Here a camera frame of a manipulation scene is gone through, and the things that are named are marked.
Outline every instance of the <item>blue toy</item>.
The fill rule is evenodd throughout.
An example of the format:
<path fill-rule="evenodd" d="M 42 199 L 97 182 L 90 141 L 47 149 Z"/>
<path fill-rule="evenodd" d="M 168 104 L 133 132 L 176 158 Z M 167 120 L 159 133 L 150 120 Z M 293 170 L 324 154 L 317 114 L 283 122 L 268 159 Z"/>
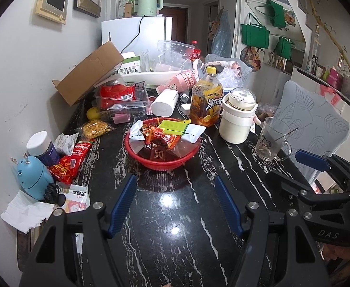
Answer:
<path fill-rule="evenodd" d="M 17 164 L 17 179 L 28 195 L 39 201 L 63 206 L 66 197 L 58 193 L 59 187 L 39 159 L 25 153 L 19 163 L 11 160 Z"/>

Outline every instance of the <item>toilet paper roll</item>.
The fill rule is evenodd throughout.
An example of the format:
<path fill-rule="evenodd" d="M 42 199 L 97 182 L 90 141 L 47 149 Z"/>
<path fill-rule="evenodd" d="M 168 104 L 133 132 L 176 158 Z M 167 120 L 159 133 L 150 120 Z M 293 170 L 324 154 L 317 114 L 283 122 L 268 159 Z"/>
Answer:
<path fill-rule="evenodd" d="M 151 105 L 151 110 L 158 117 L 170 117 L 176 107 L 179 94 L 177 91 L 165 89 Z"/>

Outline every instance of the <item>black marble table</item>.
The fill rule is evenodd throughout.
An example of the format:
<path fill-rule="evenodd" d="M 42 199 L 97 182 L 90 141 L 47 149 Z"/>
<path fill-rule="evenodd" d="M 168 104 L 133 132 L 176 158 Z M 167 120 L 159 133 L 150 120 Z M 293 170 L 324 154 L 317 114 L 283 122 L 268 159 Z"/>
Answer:
<path fill-rule="evenodd" d="M 90 105 L 82 102 L 68 129 L 85 119 Z M 173 117 L 187 119 L 179 112 Z M 272 190 L 265 174 L 275 169 L 300 182 L 307 182 L 287 159 L 264 162 L 255 154 L 257 135 L 247 141 L 226 143 L 218 127 L 206 129 L 195 157 L 172 171 L 152 171 L 132 160 L 123 145 L 126 133 L 138 119 L 120 124 L 117 130 L 97 139 L 73 182 L 88 186 L 91 202 L 107 203 L 128 172 L 138 177 L 138 188 L 122 230 L 109 241 L 125 286 L 220 287 L 229 282 L 239 257 L 242 240 L 233 234 L 214 191 L 214 180 L 223 180 L 242 191 L 248 201 L 269 210 L 285 212 L 292 204 Z M 84 286 L 92 286 L 86 249 L 79 255 Z M 271 269 L 264 259 L 262 280 Z"/>

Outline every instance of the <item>chair backrest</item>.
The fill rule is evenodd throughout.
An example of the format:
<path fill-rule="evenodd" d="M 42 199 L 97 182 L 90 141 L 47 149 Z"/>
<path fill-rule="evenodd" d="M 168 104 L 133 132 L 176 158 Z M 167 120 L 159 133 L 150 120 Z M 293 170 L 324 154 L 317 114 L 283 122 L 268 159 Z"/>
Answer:
<path fill-rule="evenodd" d="M 303 149 L 320 156 L 331 156 L 350 134 L 350 124 L 324 96 L 307 91 L 293 81 L 286 82 L 274 116 L 291 130 L 298 128 L 288 138 L 292 146 L 290 159 L 309 183 L 316 179 L 318 171 L 298 163 L 296 152 Z"/>
<path fill-rule="evenodd" d="M 245 62 L 240 60 L 239 58 L 225 58 L 225 57 L 220 57 L 215 54 L 208 54 L 206 56 L 206 63 L 209 63 L 211 61 L 235 61 L 237 62 L 240 67 L 241 67 L 241 80 L 243 82 L 243 86 L 245 87 L 245 81 L 247 77 L 251 74 L 252 68 L 248 67 Z"/>

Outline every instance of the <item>barcode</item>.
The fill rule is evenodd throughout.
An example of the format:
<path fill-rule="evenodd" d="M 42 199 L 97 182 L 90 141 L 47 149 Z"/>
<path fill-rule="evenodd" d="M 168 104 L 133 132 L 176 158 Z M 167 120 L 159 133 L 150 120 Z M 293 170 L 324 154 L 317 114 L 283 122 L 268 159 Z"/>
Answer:
<path fill-rule="evenodd" d="M 132 94 L 128 94 L 128 95 L 124 95 L 124 96 L 121 96 L 123 100 L 129 100 L 129 99 L 132 99 Z"/>

